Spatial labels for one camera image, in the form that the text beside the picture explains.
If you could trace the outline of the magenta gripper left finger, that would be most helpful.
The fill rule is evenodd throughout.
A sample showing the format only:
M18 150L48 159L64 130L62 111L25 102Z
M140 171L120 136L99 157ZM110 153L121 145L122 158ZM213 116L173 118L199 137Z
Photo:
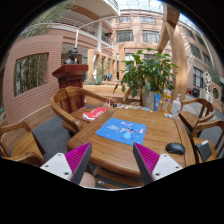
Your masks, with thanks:
M70 152L57 153L41 169L65 180L79 184L92 153L92 144L81 145Z

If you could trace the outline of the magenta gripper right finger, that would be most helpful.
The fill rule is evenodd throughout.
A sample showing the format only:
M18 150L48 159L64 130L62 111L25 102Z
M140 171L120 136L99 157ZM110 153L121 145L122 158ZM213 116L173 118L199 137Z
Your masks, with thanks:
M158 154L138 143L133 144L133 154L145 185L182 169L168 154Z

